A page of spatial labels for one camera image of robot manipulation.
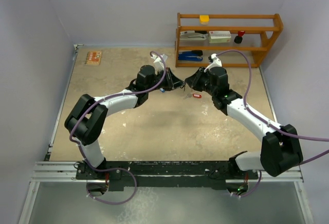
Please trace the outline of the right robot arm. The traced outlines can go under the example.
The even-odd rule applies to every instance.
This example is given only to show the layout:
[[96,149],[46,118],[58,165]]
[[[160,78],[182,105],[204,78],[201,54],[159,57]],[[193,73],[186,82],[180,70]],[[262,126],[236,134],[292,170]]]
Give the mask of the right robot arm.
[[283,126],[268,119],[247,104],[230,88],[224,68],[201,67],[185,83],[193,90],[208,93],[218,110],[238,121],[261,142],[259,152],[241,152],[230,158],[228,171],[233,178],[241,178],[249,170],[277,177],[303,162],[297,130],[290,124]]

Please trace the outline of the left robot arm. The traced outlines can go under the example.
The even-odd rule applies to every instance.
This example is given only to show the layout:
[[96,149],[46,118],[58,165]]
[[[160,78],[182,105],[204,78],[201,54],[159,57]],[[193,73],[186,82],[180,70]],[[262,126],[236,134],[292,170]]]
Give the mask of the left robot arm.
[[108,116],[141,106],[151,91],[172,91],[184,85],[185,82],[170,68],[156,72],[153,66],[144,65],[129,86],[119,93],[107,97],[82,95],[66,118],[64,127],[70,132],[70,140],[78,145],[84,161],[89,162],[88,173],[95,179],[105,175],[106,159],[98,138]]

